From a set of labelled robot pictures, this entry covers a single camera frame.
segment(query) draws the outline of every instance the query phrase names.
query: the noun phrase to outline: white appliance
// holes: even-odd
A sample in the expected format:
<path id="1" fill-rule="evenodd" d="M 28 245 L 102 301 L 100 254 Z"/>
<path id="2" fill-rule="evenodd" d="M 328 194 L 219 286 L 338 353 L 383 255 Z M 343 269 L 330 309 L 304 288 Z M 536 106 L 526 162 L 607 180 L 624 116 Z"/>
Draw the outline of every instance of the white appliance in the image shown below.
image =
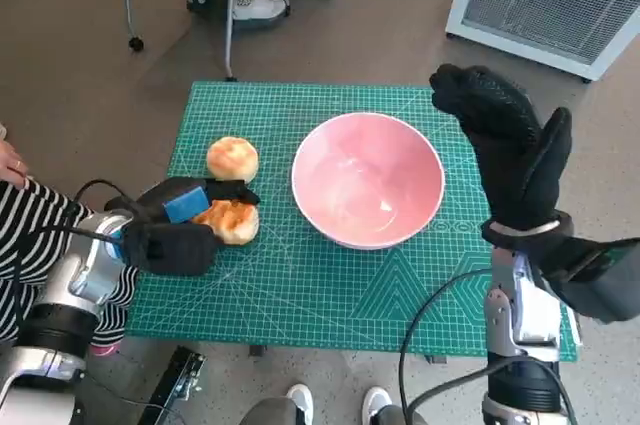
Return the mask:
<path id="1" fill-rule="evenodd" d="M 640 32 L 640 0 L 454 0 L 447 34 L 598 80 Z"/>

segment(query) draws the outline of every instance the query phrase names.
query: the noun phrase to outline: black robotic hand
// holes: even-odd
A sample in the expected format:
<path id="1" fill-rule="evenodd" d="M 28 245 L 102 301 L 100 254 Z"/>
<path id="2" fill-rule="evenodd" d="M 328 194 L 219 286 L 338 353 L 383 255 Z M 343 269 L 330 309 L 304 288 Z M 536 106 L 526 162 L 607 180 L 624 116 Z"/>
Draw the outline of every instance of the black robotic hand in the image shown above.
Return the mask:
<path id="1" fill-rule="evenodd" d="M 491 208 L 483 237 L 526 253 L 536 275 L 579 314 L 605 323 L 638 316 L 640 238 L 573 237 L 571 218 L 555 209 L 571 151 L 569 110 L 556 109 L 541 128 L 526 95 L 485 67 L 442 65 L 430 81 L 433 104 L 459 120 L 475 150 Z"/>
<path id="2" fill-rule="evenodd" d="M 524 93 L 485 67 L 442 65 L 433 104 L 455 116 L 473 145 L 491 219 L 531 230 L 555 219 L 559 180 L 571 151 L 571 113 L 541 128 Z"/>
<path id="3" fill-rule="evenodd" d="M 222 247 L 210 227 L 189 221 L 209 208 L 212 200 L 260 203 L 242 180 L 172 177 L 135 203 L 117 197 L 105 210 L 125 209 L 134 215 L 122 237 L 129 265 L 156 275 L 196 276 L 207 272 Z"/>

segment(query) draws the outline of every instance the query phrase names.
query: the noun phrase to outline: pink bowl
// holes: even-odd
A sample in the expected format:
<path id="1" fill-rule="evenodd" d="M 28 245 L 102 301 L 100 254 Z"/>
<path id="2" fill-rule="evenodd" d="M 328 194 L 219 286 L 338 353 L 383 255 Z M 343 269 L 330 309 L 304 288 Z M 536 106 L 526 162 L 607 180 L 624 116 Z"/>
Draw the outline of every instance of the pink bowl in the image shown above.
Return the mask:
<path id="1" fill-rule="evenodd" d="M 411 238 L 444 193 L 442 163 L 427 139 L 378 113 L 340 115 L 316 127 L 298 148 L 291 182 L 314 227 L 361 250 Z"/>

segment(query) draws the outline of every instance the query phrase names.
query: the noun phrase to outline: bowl rim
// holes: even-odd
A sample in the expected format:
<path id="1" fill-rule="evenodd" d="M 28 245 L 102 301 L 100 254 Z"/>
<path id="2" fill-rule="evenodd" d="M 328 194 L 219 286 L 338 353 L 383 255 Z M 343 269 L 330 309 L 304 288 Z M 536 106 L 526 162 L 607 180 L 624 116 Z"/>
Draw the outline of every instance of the bowl rim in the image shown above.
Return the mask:
<path id="1" fill-rule="evenodd" d="M 385 118 L 385 119 L 388 119 L 388 120 L 393 120 L 395 122 L 398 122 L 401 125 L 407 127 L 411 131 L 413 131 L 413 133 L 415 133 L 418 137 L 420 137 L 422 139 L 422 141 L 427 145 L 427 147 L 429 147 L 429 149 L 433 152 L 433 155 L 436 157 L 436 162 L 438 163 L 438 169 L 440 170 L 440 183 L 441 183 L 440 194 L 438 196 L 438 201 L 436 203 L 436 206 L 434 207 L 433 212 L 423 221 L 422 225 L 420 225 L 420 227 L 416 231 L 414 231 L 412 233 L 408 233 L 406 235 L 403 235 L 401 238 L 397 238 L 397 239 L 394 239 L 394 240 L 388 240 L 386 242 L 377 242 L 377 243 L 356 243 L 356 242 L 351 242 L 351 241 L 348 241 L 348 240 L 343 240 L 343 239 L 337 238 L 334 234 L 327 232 L 325 229 L 320 227 L 300 206 L 300 201 L 298 199 L 298 191 L 297 191 L 297 187 L 296 187 L 296 184 L 295 184 L 295 181 L 294 181 L 294 173 L 295 173 L 295 170 L 296 170 L 296 163 L 298 161 L 298 158 L 300 157 L 300 151 L 302 150 L 302 147 L 305 145 L 307 140 L 311 139 L 315 134 L 319 133 L 322 128 L 324 128 L 325 126 L 328 126 L 331 122 L 334 122 L 334 121 L 337 121 L 337 120 L 340 120 L 340 119 L 344 119 L 344 118 L 350 117 L 352 115 L 370 115 L 370 116 L 382 117 L 382 118 Z M 294 198 L 294 200 L 296 202 L 296 206 L 298 207 L 298 210 L 300 210 L 300 213 L 302 213 L 302 215 L 307 219 L 307 221 L 309 223 L 311 223 L 311 225 L 313 225 L 315 227 L 315 229 L 318 230 L 320 233 L 322 233 L 323 235 L 325 235 L 329 239 L 333 240 L 334 242 L 336 242 L 336 243 L 338 243 L 338 244 L 340 244 L 342 246 L 348 247 L 348 248 L 368 249 L 368 250 L 379 250 L 379 249 L 383 249 L 383 248 L 390 248 L 390 247 L 393 247 L 395 245 L 398 245 L 398 244 L 400 244 L 402 242 L 405 242 L 405 241 L 409 240 L 414 235 L 417 235 L 422 230 L 424 230 L 424 228 L 429 224 L 429 222 L 431 222 L 431 220 L 433 220 L 433 218 L 436 216 L 436 214 L 440 210 L 440 206 L 442 205 L 442 199 L 444 197 L 444 189 L 445 189 L 445 187 L 446 187 L 445 173 L 444 173 L 444 167 L 442 165 L 442 160 L 440 160 L 440 155 L 438 155 L 437 150 L 434 148 L 434 146 L 431 144 L 431 142 L 427 139 L 427 137 L 425 137 L 420 132 L 420 130 L 418 130 L 417 128 L 415 128 L 412 125 L 408 124 L 404 120 L 400 120 L 399 118 L 392 117 L 391 115 L 387 115 L 385 113 L 378 113 L 378 112 L 350 112 L 350 113 L 343 113 L 341 115 L 336 115 L 335 117 L 331 117 L 330 119 L 325 120 L 324 122 L 322 122 L 319 125 L 317 125 L 313 130 L 311 130 L 307 134 L 307 136 L 304 137 L 302 142 L 300 142 L 300 145 L 298 145 L 298 149 L 296 150 L 296 154 L 295 154 L 295 156 L 293 158 L 293 163 L 291 165 L 291 189 L 293 191 L 293 198 Z"/>

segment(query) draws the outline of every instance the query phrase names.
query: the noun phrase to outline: green cutting mat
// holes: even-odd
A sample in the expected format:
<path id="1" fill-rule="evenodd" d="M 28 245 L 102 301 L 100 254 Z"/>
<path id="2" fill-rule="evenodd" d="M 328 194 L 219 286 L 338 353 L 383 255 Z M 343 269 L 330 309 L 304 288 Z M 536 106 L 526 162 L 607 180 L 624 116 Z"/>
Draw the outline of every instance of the green cutting mat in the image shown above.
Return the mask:
<path id="1" fill-rule="evenodd" d="M 302 139 L 336 115 L 371 111 L 404 120 L 428 137 L 446 170 L 442 207 L 428 228 L 390 250 L 342 248 L 299 213 L 291 163 Z M 228 248 L 206 276 L 143 275 L 131 334 L 192 340 L 397 351 L 425 299 L 454 275 L 489 266 L 479 225 L 488 208 L 475 158 L 455 119 L 426 88 L 270 83 L 194 83 L 169 175 L 207 176 L 210 143 L 249 139 L 260 153 L 252 188 L 261 196 L 260 233 Z M 487 277 L 455 285 L 418 328 L 411 349 L 438 355 L 485 352 Z M 576 348 L 564 321 L 565 359 Z"/>

